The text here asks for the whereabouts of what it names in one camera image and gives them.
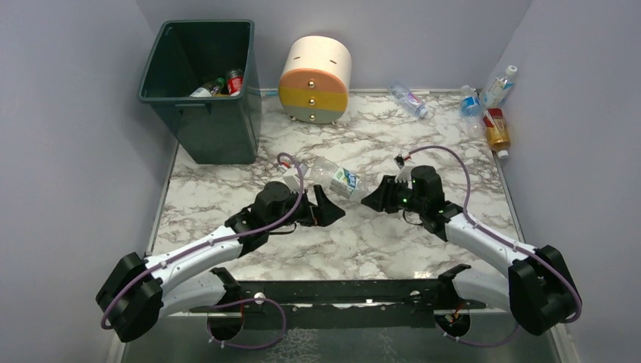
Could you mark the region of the green label water bottle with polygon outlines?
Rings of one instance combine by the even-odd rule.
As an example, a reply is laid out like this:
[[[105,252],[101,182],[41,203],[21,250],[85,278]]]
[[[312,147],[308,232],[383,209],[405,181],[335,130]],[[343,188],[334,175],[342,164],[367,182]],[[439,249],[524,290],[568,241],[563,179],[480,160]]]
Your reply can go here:
[[[192,98],[209,98],[220,95],[225,88],[225,79],[217,78],[213,81],[202,84],[199,88],[195,89],[189,94]]]

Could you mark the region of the red label clear bottle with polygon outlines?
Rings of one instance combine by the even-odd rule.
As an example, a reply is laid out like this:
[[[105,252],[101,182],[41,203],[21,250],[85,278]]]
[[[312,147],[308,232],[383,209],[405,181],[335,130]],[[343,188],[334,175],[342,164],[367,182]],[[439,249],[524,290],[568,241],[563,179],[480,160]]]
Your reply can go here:
[[[244,72],[240,69],[231,69],[225,74],[228,94],[230,96],[239,95],[243,86]]]

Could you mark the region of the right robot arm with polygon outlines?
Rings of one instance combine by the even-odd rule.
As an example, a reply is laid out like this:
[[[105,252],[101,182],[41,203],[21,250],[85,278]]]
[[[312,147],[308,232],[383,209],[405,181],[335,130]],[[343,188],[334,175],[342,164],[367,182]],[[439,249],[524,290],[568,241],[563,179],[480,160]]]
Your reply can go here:
[[[509,312],[521,328],[537,336],[579,317],[582,301],[562,254],[551,246],[521,244],[473,219],[446,199],[433,167],[386,175],[361,202],[379,213],[416,213],[429,233],[468,250],[500,273],[463,266],[442,274],[440,280],[457,297]]]

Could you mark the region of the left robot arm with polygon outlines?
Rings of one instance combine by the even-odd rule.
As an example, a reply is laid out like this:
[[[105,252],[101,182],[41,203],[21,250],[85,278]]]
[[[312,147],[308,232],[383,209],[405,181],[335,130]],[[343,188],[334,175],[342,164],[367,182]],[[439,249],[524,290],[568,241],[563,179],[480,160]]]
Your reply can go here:
[[[221,299],[224,285],[207,270],[257,250],[279,227],[327,227],[345,216],[320,185],[314,185],[313,192],[312,203],[305,190],[291,191],[283,182],[271,181],[252,204],[205,237],[158,256],[123,256],[95,297],[103,312],[101,328],[114,330],[128,343],[161,317],[186,308],[189,299]]]

